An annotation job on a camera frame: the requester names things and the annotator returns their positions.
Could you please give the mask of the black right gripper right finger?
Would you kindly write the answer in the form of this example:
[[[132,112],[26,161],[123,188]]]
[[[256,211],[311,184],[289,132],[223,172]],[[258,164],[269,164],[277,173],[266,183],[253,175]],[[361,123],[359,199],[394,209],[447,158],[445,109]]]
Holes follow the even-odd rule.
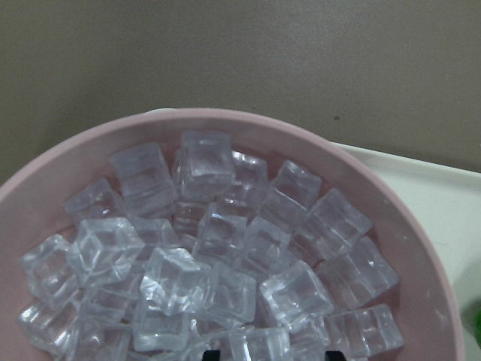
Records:
[[[327,350],[325,352],[325,361],[345,361],[345,355],[339,350]]]

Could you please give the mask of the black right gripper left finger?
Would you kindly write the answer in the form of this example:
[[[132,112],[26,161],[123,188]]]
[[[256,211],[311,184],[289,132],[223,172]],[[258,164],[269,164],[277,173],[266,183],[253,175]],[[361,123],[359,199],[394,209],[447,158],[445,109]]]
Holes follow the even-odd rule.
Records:
[[[220,361],[221,351],[220,350],[206,350],[202,354],[202,361]]]

